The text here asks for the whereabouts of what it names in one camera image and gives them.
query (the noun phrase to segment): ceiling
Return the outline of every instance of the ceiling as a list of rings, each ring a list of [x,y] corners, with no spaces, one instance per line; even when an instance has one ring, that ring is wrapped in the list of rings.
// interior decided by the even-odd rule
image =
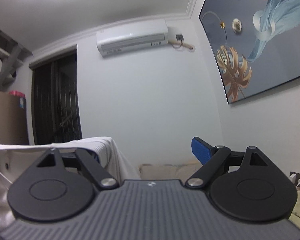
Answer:
[[[0,29],[34,51],[55,40],[135,17],[185,14],[189,0],[0,0]]]

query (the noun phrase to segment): leaf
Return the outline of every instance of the leaf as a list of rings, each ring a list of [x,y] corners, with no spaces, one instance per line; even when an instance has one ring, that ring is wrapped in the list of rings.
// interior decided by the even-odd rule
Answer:
[[[223,85],[230,85],[227,92],[227,98],[229,99],[232,96],[231,102],[235,102],[238,100],[239,90],[243,97],[245,97],[241,88],[246,88],[248,86],[252,70],[249,68],[249,71],[246,74],[248,62],[245,57],[242,56],[242,64],[239,66],[237,51],[233,47],[230,47],[229,50],[232,54],[232,64],[229,54],[223,45],[218,49],[216,60],[221,69]]]

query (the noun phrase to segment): air conditioner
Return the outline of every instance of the air conditioner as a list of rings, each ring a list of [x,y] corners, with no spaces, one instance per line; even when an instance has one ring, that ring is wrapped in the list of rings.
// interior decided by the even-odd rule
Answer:
[[[97,48],[103,57],[167,43],[168,27],[165,20],[125,24],[97,33]]]

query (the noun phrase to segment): white wall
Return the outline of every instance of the white wall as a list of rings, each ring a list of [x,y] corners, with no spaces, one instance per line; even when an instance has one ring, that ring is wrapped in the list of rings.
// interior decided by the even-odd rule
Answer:
[[[169,33],[182,33],[198,46],[190,20],[167,22]],[[102,58],[96,37],[60,42],[38,60],[77,44],[77,87],[84,138],[110,136],[133,165],[184,163],[193,159],[191,139],[199,136],[222,144],[217,103],[202,52],[176,51],[171,46]],[[31,71],[25,64],[10,87],[26,94],[31,120]]]
[[[225,145],[233,150],[255,145],[286,174],[300,172],[300,79],[228,105],[213,52],[198,18],[203,2],[197,0],[191,21],[213,84]]]

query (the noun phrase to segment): gray ribbed panel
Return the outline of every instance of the gray ribbed panel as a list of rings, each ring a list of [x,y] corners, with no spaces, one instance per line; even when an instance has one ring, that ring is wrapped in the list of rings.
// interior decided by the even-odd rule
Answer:
[[[103,191],[79,216],[56,224],[15,221],[1,235],[7,240],[298,240],[288,220],[251,225],[214,209],[202,191],[178,180],[126,181]]]

